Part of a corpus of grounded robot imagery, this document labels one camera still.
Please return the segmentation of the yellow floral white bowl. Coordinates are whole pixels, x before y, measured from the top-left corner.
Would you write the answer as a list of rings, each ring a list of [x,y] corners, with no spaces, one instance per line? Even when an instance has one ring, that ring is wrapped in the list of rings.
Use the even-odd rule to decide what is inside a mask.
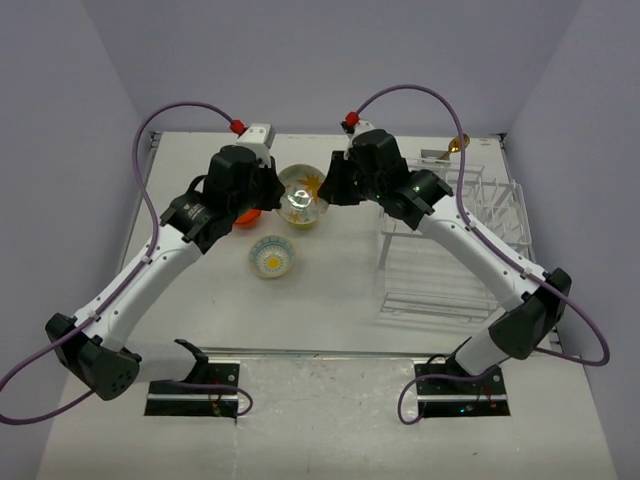
[[[308,164],[294,164],[284,168],[279,178],[285,186],[278,215],[286,222],[309,222],[319,220],[328,210],[329,204],[318,197],[318,190],[325,175]]]

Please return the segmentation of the teal patterned white bowl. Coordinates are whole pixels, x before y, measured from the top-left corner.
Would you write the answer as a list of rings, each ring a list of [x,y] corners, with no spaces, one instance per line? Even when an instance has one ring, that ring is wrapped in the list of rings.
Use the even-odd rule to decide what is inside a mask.
[[[263,279],[276,279],[287,274],[295,263],[293,244],[285,237],[269,235],[258,239],[250,248],[249,265]]]

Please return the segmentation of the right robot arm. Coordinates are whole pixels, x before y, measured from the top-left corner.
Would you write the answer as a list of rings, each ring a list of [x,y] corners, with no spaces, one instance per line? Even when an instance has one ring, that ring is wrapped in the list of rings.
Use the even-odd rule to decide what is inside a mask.
[[[552,272],[509,247],[456,201],[436,173],[412,170],[396,138],[368,122],[347,130],[348,146],[335,151],[318,195],[332,205],[377,203],[411,230],[435,241],[473,273],[504,312],[448,358],[446,380],[456,392],[477,386],[482,373],[508,359],[525,360],[558,323],[569,275]]]

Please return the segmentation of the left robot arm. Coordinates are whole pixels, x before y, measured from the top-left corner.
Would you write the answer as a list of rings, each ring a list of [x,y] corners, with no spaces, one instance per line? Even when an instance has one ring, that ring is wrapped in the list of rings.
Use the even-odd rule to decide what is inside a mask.
[[[126,342],[148,309],[250,209],[280,206],[284,187],[265,145],[239,142],[211,157],[206,174],[171,201],[143,248],[73,316],[57,313],[45,332],[60,363],[103,400],[136,380],[143,358]]]

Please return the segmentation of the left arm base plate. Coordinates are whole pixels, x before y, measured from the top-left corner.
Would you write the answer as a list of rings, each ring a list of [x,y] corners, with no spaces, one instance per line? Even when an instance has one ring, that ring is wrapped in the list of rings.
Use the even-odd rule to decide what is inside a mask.
[[[199,385],[225,389],[195,388],[154,381],[148,388],[144,415],[147,417],[232,418],[243,409],[239,386],[240,361],[213,359],[196,379]]]

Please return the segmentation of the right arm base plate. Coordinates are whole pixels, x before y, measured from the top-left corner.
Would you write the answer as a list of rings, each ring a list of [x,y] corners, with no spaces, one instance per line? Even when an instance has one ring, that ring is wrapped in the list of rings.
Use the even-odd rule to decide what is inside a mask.
[[[480,381],[426,379],[416,383],[420,419],[506,417],[511,415],[502,370]]]

